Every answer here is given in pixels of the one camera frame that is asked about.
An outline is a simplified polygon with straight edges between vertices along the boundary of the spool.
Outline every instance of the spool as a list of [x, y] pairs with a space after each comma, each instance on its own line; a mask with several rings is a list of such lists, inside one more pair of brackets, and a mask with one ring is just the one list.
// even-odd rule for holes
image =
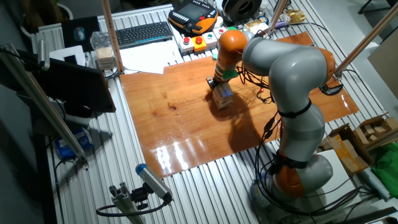
[[260, 8], [261, 0], [223, 0], [224, 16], [231, 22], [249, 19]]

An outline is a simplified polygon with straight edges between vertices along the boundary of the keyboard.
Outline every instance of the keyboard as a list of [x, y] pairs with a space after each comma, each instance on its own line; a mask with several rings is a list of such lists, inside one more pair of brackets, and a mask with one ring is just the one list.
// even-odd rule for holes
[[173, 37], [167, 22], [156, 22], [116, 31], [119, 48], [128, 49], [153, 42], [171, 40]]

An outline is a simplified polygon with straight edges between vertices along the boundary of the black monitor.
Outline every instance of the black monitor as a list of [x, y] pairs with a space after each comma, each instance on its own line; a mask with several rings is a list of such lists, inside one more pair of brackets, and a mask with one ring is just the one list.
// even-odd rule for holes
[[[18, 50], [21, 57], [37, 63], [37, 55]], [[97, 112], [115, 112], [116, 108], [101, 70], [50, 59], [47, 71], [33, 71], [45, 94], [65, 101], [70, 108], [85, 106]], [[21, 85], [0, 60], [0, 84], [23, 91]]]

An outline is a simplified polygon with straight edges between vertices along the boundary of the metal pole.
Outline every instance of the metal pole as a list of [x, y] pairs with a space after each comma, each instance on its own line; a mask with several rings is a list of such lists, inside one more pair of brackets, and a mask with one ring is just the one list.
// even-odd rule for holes
[[274, 11], [274, 14], [272, 15], [271, 21], [269, 22], [270, 26], [266, 30], [266, 33], [272, 32], [276, 26], [276, 23], [279, 20], [280, 15], [285, 9], [285, 6], [287, 4], [287, 0], [279, 0], [278, 5], [276, 5], [276, 9]]
[[101, 0], [102, 10], [104, 11], [104, 17], [106, 22], [106, 27], [108, 28], [109, 38], [111, 39], [111, 44], [114, 52], [114, 57], [116, 59], [116, 65], [118, 66], [118, 71], [120, 74], [124, 73], [124, 67], [122, 63], [122, 56], [120, 55], [118, 38], [116, 37], [116, 31], [113, 26], [112, 12], [109, 7], [108, 0]]
[[[18, 54], [17, 50], [12, 46], [12, 44], [7, 44], [6, 48], [8, 51]], [[86, 164], [87, 157], [84, 150], [81, 148], [79, 142], [69, 130], [61, 116], [51, 105], [49, 99], [47, 98], [43, 89], [37, 83], [32, 73], [27, 72], [20, 59], [16, 58], [15, 56], [2, 52], [0, 53], [0, 59], [15, 76], [17, 81], [22, 85], [27, 94], [33, 99], [34, 103], [39, 107], [41, 112], [43, 112], [44, 116], [48, 119], [59, 135], [61, 135], [63, 140], [65, 140], [77, 158], [79, 158], [82, 164], [85, 164], [88, 168]]]
[[366, 46], [385, 28], [394, 16], [398, 14], [398, 4], [395, 4], [373, 30], [356, 46], [356, 48], [337, 67], [335, 75], [340, 77], [341, 72], [365, 49]]

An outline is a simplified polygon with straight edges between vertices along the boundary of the red emergency stop button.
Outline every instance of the red emergency stop button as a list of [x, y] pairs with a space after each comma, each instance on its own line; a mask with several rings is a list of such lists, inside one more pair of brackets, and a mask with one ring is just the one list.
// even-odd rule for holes
[[184, 38], [184, 44], [189, 44], [189, 37]]
[[201, 37], [197, 37], [197, 39], [195, 40], [195, 43], [201, 44], [202, 41], [203, 41], [203, 39]]

